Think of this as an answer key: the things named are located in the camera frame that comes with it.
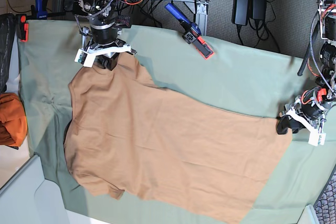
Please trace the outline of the orange folded cloth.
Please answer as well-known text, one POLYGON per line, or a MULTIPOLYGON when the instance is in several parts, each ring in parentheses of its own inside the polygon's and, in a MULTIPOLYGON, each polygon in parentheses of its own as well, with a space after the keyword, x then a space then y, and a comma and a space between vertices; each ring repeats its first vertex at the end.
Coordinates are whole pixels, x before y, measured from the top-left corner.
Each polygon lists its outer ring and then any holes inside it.
POLYGON ((1 94, 1 145, 21 147, 27 131, 26 114, 18 95, 1 94))

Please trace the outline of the light green table cloth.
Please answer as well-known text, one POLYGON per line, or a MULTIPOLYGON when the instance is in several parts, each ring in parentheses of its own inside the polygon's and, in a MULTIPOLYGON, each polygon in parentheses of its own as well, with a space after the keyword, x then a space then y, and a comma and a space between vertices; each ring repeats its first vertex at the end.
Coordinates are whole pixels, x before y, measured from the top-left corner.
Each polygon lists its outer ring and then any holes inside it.
MULTIPOLYGON (((306 71, 297 76, 301 59, 243 47, 206 37, 215 54, 205 60, 173 30, 132 26, 121 35, 136 50, 155 83, 229 111, 275 117, 313 81, 306 71)), ((47 180, 61 190, 66 209, 110 223, 214 223, 158 201, 124 194, 120 200, 92 196, 66 168, 64 132, 71 119, 68 83, 80 69, 74 61, 81 47, 75 22, 33 20, 28 42, 18 43, 20 98, 28 121, 28 145, 38 155, 47 180)), ((324 126, 322 146, 308 143, 300 131, 259 194, 244 223, 296 223, 313 204, 335 167, 335 110, 324 126)))

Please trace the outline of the blue orange clamp centre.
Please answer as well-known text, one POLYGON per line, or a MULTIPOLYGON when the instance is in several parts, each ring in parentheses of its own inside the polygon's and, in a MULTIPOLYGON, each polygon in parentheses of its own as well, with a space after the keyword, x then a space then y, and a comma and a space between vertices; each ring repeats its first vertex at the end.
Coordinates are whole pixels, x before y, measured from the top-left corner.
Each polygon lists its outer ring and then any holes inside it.
POLYGON ((173 3, 166 4, 165 9, 173 17, 175 17, 184 28, 185 32, 182 35, 182 38, 188 44, 193 45, 204 59, 209 59, 214 54, 214 51, 202 38, 202 34, 198 26, 194 22, 191 22, 173 3))

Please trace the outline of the white plastic bin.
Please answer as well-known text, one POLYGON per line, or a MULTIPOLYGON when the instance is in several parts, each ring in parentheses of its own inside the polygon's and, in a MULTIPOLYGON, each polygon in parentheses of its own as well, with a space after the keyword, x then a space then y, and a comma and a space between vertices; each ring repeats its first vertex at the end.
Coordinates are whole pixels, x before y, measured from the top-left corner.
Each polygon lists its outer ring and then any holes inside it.
POLYGON ((1 223, 69 223, 59 186, 35 155, 1 188, 1 223))

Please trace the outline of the aluminium frame post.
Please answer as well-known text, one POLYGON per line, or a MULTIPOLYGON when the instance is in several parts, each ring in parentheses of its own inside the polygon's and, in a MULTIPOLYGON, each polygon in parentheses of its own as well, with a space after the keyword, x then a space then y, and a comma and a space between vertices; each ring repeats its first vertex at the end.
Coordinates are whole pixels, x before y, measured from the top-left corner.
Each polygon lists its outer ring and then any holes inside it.
POLYGON ((201 31, 201 35, 207 34, 208 9, 210 0, 194 0, 194 2, 185 2, 185 5, 194 14, 194 23, 201 31))

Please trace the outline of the black power adapter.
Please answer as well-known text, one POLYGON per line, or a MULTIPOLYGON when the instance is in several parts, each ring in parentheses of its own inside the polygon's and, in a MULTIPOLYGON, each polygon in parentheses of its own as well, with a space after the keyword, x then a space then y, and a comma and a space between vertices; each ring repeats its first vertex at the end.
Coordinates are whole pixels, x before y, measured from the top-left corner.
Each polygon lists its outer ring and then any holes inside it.
POLYGON ((249 0, 234 0, 232 11, 232 23, 246 26, 248 22, 249 0))
POLYGON ((267 0, 250 0, 250 18, 265 20, 267 0))

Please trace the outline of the blue clamp at corner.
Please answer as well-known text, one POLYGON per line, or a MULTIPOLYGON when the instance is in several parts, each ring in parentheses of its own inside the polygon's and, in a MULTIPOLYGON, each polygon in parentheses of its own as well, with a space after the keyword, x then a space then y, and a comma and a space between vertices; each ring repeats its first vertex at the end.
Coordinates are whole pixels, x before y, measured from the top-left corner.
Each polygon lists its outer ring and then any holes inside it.
POLYGON ((28 20, 47 20, 48 18, 65 16, 66 12, 51 12, 47 8, 48 0, 35 0, 30 8, 31 15, 26 13, 16 15, 16 33, 21 42, 28 42, 28 20))

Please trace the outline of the tan T-shirt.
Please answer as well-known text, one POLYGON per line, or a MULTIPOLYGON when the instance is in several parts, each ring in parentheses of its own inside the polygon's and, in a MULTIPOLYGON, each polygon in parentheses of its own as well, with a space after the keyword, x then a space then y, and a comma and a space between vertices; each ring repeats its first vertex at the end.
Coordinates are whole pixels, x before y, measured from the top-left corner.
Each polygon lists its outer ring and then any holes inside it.
POLYGON ((114 69, 81 68, 69 84, 68 170, 93 195, 124 192, 226 223, 247 215, 292 133, 156 86, 127 53, 114 69))

